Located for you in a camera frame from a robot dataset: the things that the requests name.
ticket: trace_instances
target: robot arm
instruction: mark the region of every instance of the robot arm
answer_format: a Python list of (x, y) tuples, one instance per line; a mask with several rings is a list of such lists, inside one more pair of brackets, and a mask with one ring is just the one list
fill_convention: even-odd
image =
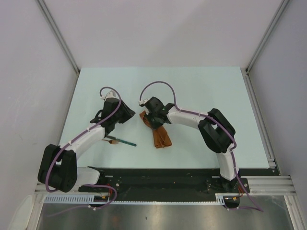
[(95, 118), (90, 121), (90, 126), (84, 131), (83, 135), (80, 134), (79, 138), (69, 142), (70, 145), (66, 149), (62, 150), (65, 145), (56, 146), (52, 144), (45, 148), (38, 173), (39, 182), (45, 183), (50, 165), (60, 150), (63, 152), (57, 162), (61, 162), (61, 164), (54, 165), (49, 177), (49, 186), (68, 192), (75, 185), (95, 184), (97, 182), (100, 172), (92, 168), (77, 168), (77, 160), (93, 144), (113, 131), (115, 124), (125, 123), (135, 115), (135, 112), (121, 101), (119, 109), (108, 120), (97, 125), (102, 119), (109, 116), (119, 103), (119, 99), (115, 97), (113, 91), (109, 92), (103, 99), (105, 101), (104, 108), (99, 110)]
[[(221, 168), (221, 177), (226, 179), (227, 182), (235, 180), (236, 174), (229, 151), (232, 141), (221, 128), (214, 128), (213, 126), (215, 124), (210, 119), (180, 112), (172, 103), (168, 103), (164, 106), (156, 97), (141, 101), (140, 106), (145, 107), (145, 117), (148, 119), (153, 129), (157, 129), (164, 123), (182, 124), (198, 129), (208, 148), (216, 153)], [(236, 133), (235, 129), (218, 109), (212, 109), (207, 115), (218, 121), (232, 136), (234, 136)]]

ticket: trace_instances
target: silver metal floor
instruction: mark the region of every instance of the silver metal floor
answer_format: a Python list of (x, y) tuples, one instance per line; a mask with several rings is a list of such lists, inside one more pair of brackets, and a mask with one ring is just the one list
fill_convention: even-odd
[[(44, 204), (38, 230), (292, 230), (283, 196), (258, 196), (264, 213), (227, 211), (222, 206), (110, 205), (92, 211), (78, 208), (47, 215), (74, 205)], [(243, 197), (241, 205), (250, 205)]]

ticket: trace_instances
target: light blue table surface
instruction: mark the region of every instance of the light blue table surface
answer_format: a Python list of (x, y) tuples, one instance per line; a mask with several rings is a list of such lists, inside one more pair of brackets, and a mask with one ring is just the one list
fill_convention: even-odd
[[(170, 83), (179, 107), (204, 113), (219, 109), (236, 130), (235, 156), (239, 167), (269, 167), (239, 67), (83, 68), (61, 143), (72, 140), (89, 126), (89, 121), (103, 108), (100, 88), (111, 86), (136, 115), (124, 124), (116, 124), (110, 135), (136, 143), (137, 147), (100, 141), (79, 158), (79, 167), (219, 168), (215, 153), (207, 148), (200, 132), (187, 126), (166, 124), (173, 145), (164, 149), (154, 147), (152, 131), (140, 119), (143, 108), (138, 105), (142, 89), (152, 81)], [(164, 104), (173, 102), (171, 90), (163, 84), (148, 88), (143, 98), (151, 96)]]

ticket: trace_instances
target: white wall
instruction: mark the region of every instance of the white wall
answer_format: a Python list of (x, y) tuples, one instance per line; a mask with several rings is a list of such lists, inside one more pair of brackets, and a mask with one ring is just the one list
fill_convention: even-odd
[(79, 67), (246, 67), (281, 0), (46, 0)]
[(274, 153), (307, 214), (307, 1), (292, 1), (251, 71)]
[(76, 75), (34, 0), (0, 2), (0, 229), (37, 183)]

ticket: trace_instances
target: folded cloth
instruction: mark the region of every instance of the folded cloth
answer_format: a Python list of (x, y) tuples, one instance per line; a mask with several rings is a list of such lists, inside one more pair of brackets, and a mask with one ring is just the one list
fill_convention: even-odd
[[(149, 127), (150, 123), (147, 120), (147, 118), (145, 117), (145, 111), (143, 111), (142, 113), (140, 113), (140, 117), (143, 120), (143, 122)], [(154, 141), (154, 146), (158, 149), (158, 148), (164, 148), (167, 146), (171, 146), (172, 142), (171, 139), (169, 138), (167, 131), (165, 130), (165, 128), (163, 126), (159, 127), (156, 130), (153, 130), (153, 141)]]

